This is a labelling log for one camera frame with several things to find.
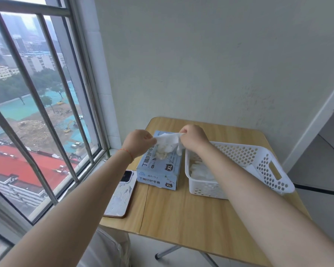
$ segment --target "forearm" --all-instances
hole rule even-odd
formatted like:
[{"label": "forearm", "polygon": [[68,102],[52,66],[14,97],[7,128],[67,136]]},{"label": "forearm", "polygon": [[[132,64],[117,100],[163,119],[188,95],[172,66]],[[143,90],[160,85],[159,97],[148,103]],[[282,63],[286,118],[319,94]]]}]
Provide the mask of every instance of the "forearm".
[{"label": "forearm", "polygon": [[334,243],[305,215],[213,145],[198,154],[274,266],[334,266]]},{"label": "forearm", "polygon": [[0,267],[76,266],[127,166],[119,151],[37,223]]}]

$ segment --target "left hand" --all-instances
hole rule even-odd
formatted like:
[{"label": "left hand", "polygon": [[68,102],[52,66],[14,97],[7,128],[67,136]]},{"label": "left hand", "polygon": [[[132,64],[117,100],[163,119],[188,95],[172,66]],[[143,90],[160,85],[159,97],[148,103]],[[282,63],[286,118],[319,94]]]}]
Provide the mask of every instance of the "left hand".
[{"label": "left hand", "polygon": [[143,155],[149,148],[157,143],[157,139],[146,130],[134,130],[128,134],[122,148],[128,150],[135,159]]}]

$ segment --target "red string bracelet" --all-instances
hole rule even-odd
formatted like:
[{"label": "red string bracelet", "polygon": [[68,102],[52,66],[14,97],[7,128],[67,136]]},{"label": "red string bracelet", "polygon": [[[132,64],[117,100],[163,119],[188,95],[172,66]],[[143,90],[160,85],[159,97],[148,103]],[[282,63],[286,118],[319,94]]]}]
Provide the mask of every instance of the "red string bracelet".
[{"label": "red string bracelet", "polygon": [[129,153],[129,155],[131,156],[131,163],[134,161],[134,157],[132,156],[132,154],[130,153],[129,150],[126,150],[126,149],[124,149],[124,148],[121,148],[121,149],[119,149],[118,151],[120,151],[120,150],[124,150],[124,151],[126,151],[126,152]]}]

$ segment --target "table leg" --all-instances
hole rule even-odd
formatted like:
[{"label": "table leg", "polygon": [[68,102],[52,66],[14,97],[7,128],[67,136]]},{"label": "table leg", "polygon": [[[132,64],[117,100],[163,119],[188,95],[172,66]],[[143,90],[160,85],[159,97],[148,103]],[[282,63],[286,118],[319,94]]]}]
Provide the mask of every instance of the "table leg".
[{"label": "table leg", "polygon": [[177,249],[180,249],[181,247],[179,245],[175,245],[169,249],[167,249],[166,251],[163,251],[163,252],[160,252],[160,253],[157,253],[155,255],[155,259],[159,260],[160,258],[162,258],[163,256],[169,254],[169,253],[172,253],[173,251],[176,251]]},{"label": "table leg", "polygon": [[206,261],[213,267],[218,267],[217,263],[207,254],[204,252],[200,252],[200,254],[206,259]]}]

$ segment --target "nitrile glove box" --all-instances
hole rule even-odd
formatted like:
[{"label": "nitrile glove box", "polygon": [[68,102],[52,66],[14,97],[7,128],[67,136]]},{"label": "nitrile glove box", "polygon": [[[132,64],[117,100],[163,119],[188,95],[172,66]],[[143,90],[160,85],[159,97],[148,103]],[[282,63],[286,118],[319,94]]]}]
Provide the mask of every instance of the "nitrile glove box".
[{"label": "nitrile glove box", "polygon": [[[156,130],[153,136],[164,133],[171,134],[172,132]],[[154,145],[142,156],[136,168],[137,180],[160,188],[176,190],[182,156],[177,155],[174,150],[166,159],[160,160],[155,157],[156,150],[157,145]]]}]

